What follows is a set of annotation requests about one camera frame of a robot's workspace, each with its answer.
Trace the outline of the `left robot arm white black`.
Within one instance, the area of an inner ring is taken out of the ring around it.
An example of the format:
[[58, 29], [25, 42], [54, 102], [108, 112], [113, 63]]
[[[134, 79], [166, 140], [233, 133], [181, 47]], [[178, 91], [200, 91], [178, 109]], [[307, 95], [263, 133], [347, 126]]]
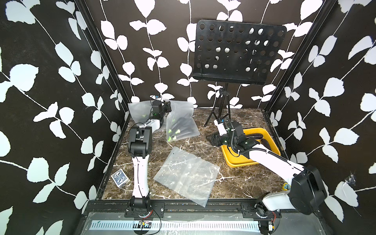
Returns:
[[134, 166], [134, 189], [129, 205], [141, 217], [151, 214], [152, 206], [148, 187], [147, 166], [152, 152], [152, 136], [159, 130], [165, 116], [171, 112], [169, 101], [154, 100], [129, 104], [135, 124], [128, 133], [128, 153]]

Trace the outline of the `stack of clear zip-top bags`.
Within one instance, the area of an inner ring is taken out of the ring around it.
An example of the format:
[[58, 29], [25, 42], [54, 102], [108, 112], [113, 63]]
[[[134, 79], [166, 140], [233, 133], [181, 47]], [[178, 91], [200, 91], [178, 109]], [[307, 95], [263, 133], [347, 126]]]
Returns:
[[174, 147], [154, 180], [206, 207], [220, 167]]

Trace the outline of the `clear zip-top bag top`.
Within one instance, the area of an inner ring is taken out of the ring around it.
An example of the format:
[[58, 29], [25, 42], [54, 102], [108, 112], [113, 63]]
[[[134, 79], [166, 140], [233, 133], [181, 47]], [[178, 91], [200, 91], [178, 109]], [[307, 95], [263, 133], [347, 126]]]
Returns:
[[128, 108], [134, 122], [145, 123], [149, 119], [150, 111], [152, 110], [152, 102], [149, 100], [129, 103]]

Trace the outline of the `clear zip-top bag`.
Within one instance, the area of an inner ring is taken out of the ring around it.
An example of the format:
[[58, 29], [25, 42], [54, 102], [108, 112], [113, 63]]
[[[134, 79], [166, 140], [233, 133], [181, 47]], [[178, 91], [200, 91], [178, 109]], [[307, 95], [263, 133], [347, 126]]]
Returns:
[[199, 136], [200, 132], [193, 119], [194, 107], [188, 101], [170, 101], [171, 112], [166, 119], [166, 140], [173, 142]]
[[152, 110], [152, 102], [149, 100], [129, 103], [128, 108], [134, 122], [145, 123], [149, 119], [150, 111]]

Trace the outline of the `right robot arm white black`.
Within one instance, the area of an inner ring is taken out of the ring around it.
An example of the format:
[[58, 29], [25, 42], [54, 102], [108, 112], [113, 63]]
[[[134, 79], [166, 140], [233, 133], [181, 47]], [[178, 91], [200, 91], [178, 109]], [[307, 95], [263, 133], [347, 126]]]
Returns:
[[313, 166], [302, 166], [272, 152], [262, 139], [261, 133], [245, 135], [235, 130], [220, 135], [207, 136], [213, 146], [230, 147], [238, 156], [258, 162], [279, 175], [290, 189], [277, 193], [266, 193], [257, 199], [254, 210], [261, 218], [277, 210], [297, 210], [310, 215], [328, 197], [320, 172]]

